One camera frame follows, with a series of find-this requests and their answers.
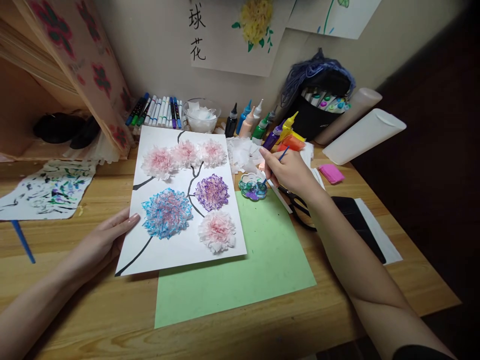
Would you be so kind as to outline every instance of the black pen holder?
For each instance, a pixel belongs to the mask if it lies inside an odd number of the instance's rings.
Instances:
[[[300,95],[293,101],[286,113],[285,119],[290,118],[296,112],[298,112],[298,115],[295,117],[292,129],[301,137],[306,138],[306,141],[313,140],[333,123],[336,118],[342,115],[341,113],[320,110]]]

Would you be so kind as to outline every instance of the green paper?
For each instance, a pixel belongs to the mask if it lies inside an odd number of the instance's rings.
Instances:
[[[155,329],[315,286],[290,216],[273,191],[235,192],[248,254],[159,272]]]

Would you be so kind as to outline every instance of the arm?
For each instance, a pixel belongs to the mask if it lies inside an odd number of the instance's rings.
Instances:
[[[127,208],[102,222],[0,314],[0,358],[22,359],[72,295],[120,254],[123,234],[140,219],[128,214]]]
[[[280,153],[262,149],[267,178],[271,176],[276,185],[280,181],[306,201],[333,271],[381,358],[392,359],[395,351],[405,345],[423,345],[454,358],[413,311],[385,267],[317,183],[300,154],[287,151],[280,163]]]

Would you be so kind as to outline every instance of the scissors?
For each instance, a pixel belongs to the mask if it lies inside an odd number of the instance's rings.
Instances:
[[[282,193],[284,193],[288,197],[288,199],[290,200],[290,204],[288,206],[290,207],[290,209],[292,211],[292,215],[295,218],[295,220],[305,229],[307,229],[309,231],[316,232],[317,229],[313,226],[310,226],[310,225],[307,225],[306,223],[304,223],[304,221],[300,218],[299,214],[297,213],[297,209],[298,209],[302,213],[307,215],[308,217],[311,217],[310,212],[307,210],[307,204],[305,203],[305,201],[300,196],[298,196],[297,194],[295,194],[295,193],[291,192],[290,190],[286,189],[282,185],[280,185],[278,187],[278,190],[281,191]]]

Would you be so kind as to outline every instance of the left hand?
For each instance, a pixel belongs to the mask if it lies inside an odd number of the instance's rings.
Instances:
[[[140,215],[129,218],[129,213],[127,207],[99,224],[57,266],[55,274],[78,287],[97,275],[120,254],[125,233],[139,222]]]

